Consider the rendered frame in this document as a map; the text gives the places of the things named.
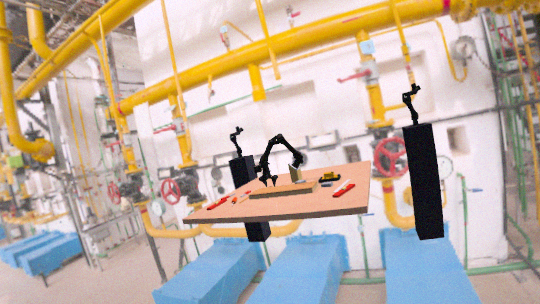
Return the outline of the red flat bar with yellow center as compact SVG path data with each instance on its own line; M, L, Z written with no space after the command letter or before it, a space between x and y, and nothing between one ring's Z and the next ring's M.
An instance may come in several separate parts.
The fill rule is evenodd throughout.
M339 198L354 187L355 187L355 184L349 184L348 186L341 188L340 191L333 194L332 198Z
M223 204L223 203L226 202L226 201L227 201L227 199L223 199L223 200L221 200L221 201L219 201L219 202L215 202L213 206L210 206L210 207L208 207L208 208L206 208L206 209L207 209L207 210L212 210L212 209L218 207L219 205Z

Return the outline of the tan panel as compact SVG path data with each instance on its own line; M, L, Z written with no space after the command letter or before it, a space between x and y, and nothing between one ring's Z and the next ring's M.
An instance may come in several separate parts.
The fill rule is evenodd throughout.
M285 197L285 196L295 196L304 193L312 193L318 186L317 181L260 188L248 195L249 199L266 199L266 198L276 198L276 197Z

